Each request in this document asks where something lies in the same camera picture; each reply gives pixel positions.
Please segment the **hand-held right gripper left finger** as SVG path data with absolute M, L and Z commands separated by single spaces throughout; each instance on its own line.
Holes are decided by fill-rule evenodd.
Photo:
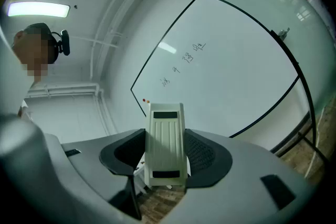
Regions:
M 141 219 L 134 171 L 144 154 L 145 130 L 61 144 L 46 144 L 61 184 L 102 219 Z

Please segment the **white whiteboard black frame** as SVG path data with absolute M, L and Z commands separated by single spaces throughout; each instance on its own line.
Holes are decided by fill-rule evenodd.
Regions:
M 256 19 L 224 0 L 192 0 L 149 55 L 131 92 L 144 114 L 151 103 L 182 103 L 187 128 L 235 137 L 266 117 L 298 79 Z

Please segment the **white eraser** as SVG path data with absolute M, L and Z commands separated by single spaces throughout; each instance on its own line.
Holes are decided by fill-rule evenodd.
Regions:
M 145 126 L 144 181 L 152 186 L 184 186 L 187 157 L 182 103 L 149 104 Z

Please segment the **white marker holder box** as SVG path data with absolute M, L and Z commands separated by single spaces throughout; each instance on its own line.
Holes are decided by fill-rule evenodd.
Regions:
M 144 156 L 140 159 L 133 174 L 136 194 L 146 194 L 146 184 L 144 183 Z

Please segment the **rectangular ceiling light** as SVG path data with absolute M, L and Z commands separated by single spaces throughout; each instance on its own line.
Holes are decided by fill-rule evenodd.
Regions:
M 68 15 L 70 6 L 47 2 L 17 2 L 11 3 L 7 15 L 13 16 L 52 16 L 65 18 Z

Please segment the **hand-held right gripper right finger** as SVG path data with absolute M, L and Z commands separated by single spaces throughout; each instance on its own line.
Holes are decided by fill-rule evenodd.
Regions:
M 314 187 L 270 151 L 246 142 L 187 129 L 191 176 L 167 224 L 286 224 Z

